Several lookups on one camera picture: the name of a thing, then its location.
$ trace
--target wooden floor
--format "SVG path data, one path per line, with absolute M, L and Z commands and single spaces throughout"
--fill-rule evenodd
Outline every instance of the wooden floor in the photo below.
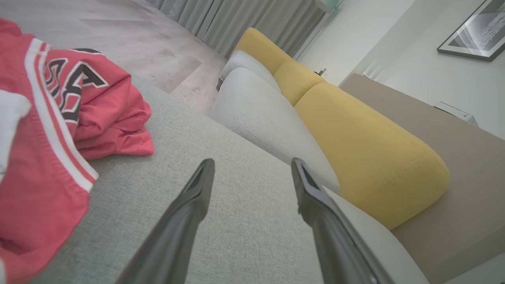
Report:
M 54 48 L 92 48 L 210 114 L 226 59 L 145 0 L 0 0 L 0 17 Z

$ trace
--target yellow cushion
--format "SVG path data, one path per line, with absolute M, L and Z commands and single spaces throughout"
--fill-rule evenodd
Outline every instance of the yellow cushion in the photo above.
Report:
M 280 47 L 276 46 L 275 43 L 255 28 L 248 28 L 244 32 L 233 51 L 235 50 L 247 52 L 261 62 L 261 64 L 265 65 L 272 74 L 274 74 L 286 60 L 293 60 Z
M 281 93 L 291 105 L 296 105 L 303 95 L 313 86 L 326 82 L 314 71 L 303 64 L 290 59 L 284 62 L 274 74 Z
M 424 142 L 337 86 L 295 105 L 340 181 L 340 195 L 394 229 L 433 204 L 449 170 Z

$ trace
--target gray seat cushion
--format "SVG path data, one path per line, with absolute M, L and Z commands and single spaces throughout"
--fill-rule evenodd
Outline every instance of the gray seat cushion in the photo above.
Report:
M 198 227 L 187 284 L 322 283 L 312 230 L 297 213 L 291 169 L 224 126 L 134 77 L 150 104 L 155 153 L 112 155 L 89 210 L 31 283 L 114 283 L 198 164 L 216 161 L 209 211 Z M 329 192 L 397 283 L 426 284 L 398 240 Z
M 277 81 L 275 81 L 274 76 L 270 71 L 268 71 L 267 67 L 265 67 L 261 62 L 259 62 L 256 58 L 252 57 L 249 53 L 241 50 L 235 51 L 231 56 L 226 65 L 224 66 L 219 78 L 221 80 L 225 80 L 228 74 L 233 71 L 235 68 L 244 67 L 252 71 L 254 74 L 261 77 L 266 83 L 271 85 L 278 92 L 281 92 L 279 85 L 277 85 Z
M 291 103 L 250 70 L 230 72 L 211 118 L 287 164 L 302 158 L 319 183 L 338 193 L 333 168 Z

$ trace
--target upholstered fabric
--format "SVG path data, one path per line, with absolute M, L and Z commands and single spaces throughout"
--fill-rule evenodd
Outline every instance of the upholstered fabric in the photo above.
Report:
M 228 60 L 223 70 L 221 71 L 219 78 L 221 78 L 221 80 L 224 81 L 226 79 L 226 76 L 230 74 L 231 70 L 238 67 L 244 67 L 251 70 L 256 75 L 265 80 L 265 82 L 269 83 L 278 92 L 281 92 L 281 89 L 279 89 L 279 86 L 277 85 L 274 76 L 272 76 L 272 73 L 270 73 L 270 71 L 268 71 L 268 69 L 254 57 L 249 55 L 247 52 L 241 50 L 235 51 L 230 56 L 230 59 Z
M 304 159 L 322 185 L 338 192 L 335 172 L 294 108 L 252 71 L 231 71 L 211 118 L 287 164 L 294 157 Z
M 233 51 L 242 50 L 256 58 L 270 73 L 292 58 L 255 28 L 248 28 Z
M 326 192 L 360 233 L 361 238 L 374 252 L 395 283 L 428 284 L 428 280 L 409 253 L 386 227 L 341 196 L 331 191 Z
M 89 211 L 32 283 L 114 283 L 201 160 L 216 173 L 186 283 L 323 283 L 312 230 L 297 212 L 290 166 L 137 78 L 151 105 L 150 157 L 92 162 Z M 427 284 L 394 236 L 328 191 L 396 283 Z
M 337 86 L 314 86 L 294 108 L 335 170 L 340 195 L 387 228 L 447 189 L 449 171 L 435 151 Z
M 281 93 L 291 105 L 296 105 L 305 93 L 313 86 L 326 82 L 314 71 L 295 60 L 286 60 L 275 72 L 274 78 Z

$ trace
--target red jersey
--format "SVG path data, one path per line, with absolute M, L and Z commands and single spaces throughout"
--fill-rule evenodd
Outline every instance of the red jersey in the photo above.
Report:
M 129 73 L 91 49 L 50 50 L 44 79 L 86 159 L 109 154 L 152 155 L 144 127 L 151 109 Z
M 49 264 L 86 213 L 98 174 L 84 158 L 153 153 L 143 126 L 150 108 L 105 56 L 52 51 L 3 19 L 0 90 L 31 104 L 0 182 L 0 283 L 20 283 Z

